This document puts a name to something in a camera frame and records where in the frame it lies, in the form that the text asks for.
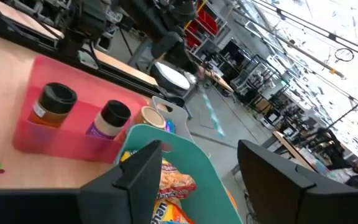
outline metal frame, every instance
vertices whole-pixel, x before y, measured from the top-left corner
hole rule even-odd
[[[124,88],[140,93],[141,95],[148,97],[157,96],[169,101],[165,89],[145,82],[140,78],[137,78],[107,63],[99,61],[99,68],[95,69],[82,64],[76,57],[69,57],[61,54],[55,48],[55,39],[33,30],[30,27],[23,26],[22,24],[2,15],[1,12],[0,37],[80,69],[90,75],[94,75],[98,78],[123,86]]]

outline workbench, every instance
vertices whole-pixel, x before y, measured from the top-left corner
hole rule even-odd
[[[11,19],[50,35],[23,13],[0,2],[0,11]],[[95,50],[99,60],[153,85],[154,78]],[[0,38],[0,189],[73,188],[93,180],[112,165],[60,157],[26,154],[14,149],[13,132],[19,117],[30,70],[37,54]]]

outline floor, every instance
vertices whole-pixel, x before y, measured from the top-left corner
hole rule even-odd
[[[123,34],[132,52],[135,51],[139,41],[126,32]],[[110,55],[127,62],[131,54],[125,47],[124,39],[119,32],[114,36],[114,45],[116,47],[113,48]],[[188,102],[188,108],[193,115],[193,119],[188,121],[188,129],[193,135],[195,143],[210,156],[216,172],[237,203],[242,221],[246,223],[248,210],[244,199],[244,183],[240,173],[233,176],[230,172],[237,164],[237,143],[241,139],[246,139],[256,144],[262,144],[272,135],[272,132],[263,127],[239,104],[235,104],[232,98],[223,97],[215,88],[210,88],[206,92],[220,120],[225,136],[220,137],[213,129],[208,109],[202,96],[198,93]]]

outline person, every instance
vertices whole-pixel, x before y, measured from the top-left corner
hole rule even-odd
[[[327,169],[330,171],[326,176],[342,184],[349,185],[349,180],[358,179],[358,161],[350,163],[343,159],[341,164],[327,166]]]

